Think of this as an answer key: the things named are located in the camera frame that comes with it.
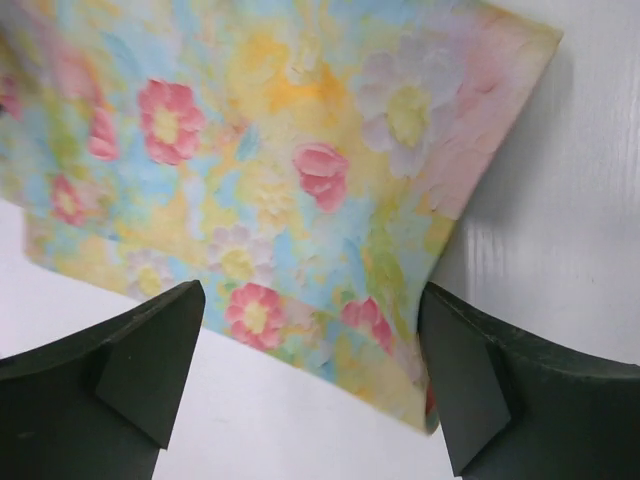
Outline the pastel floral skirt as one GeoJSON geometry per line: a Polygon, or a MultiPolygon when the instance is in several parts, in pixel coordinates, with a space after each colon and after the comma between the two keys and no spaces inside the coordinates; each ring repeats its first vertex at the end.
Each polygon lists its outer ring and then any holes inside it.
{"type": "Polygon", "coordinates": [[[34,263],[424,432],[424,286],[561,41],[483,1],[5,1],[1,194],[34,263]]]}

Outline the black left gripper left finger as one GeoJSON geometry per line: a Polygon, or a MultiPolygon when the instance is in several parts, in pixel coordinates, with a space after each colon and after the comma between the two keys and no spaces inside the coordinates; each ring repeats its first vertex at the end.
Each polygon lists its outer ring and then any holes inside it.
{"type": "Polygon", "coordinates": [[[183,282],[1,361],[4,479],[149,479],[167,449],[205,294],[183,282]]]}

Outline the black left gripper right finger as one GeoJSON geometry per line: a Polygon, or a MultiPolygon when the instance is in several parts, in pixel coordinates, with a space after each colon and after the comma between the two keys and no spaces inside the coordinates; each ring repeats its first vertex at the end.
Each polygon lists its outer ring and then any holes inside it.
{"type": "Polygon", "coordinates": [[[420,342],[455,477],[638,478],[638,366],[553,343],[434,283],[420,342]]]}

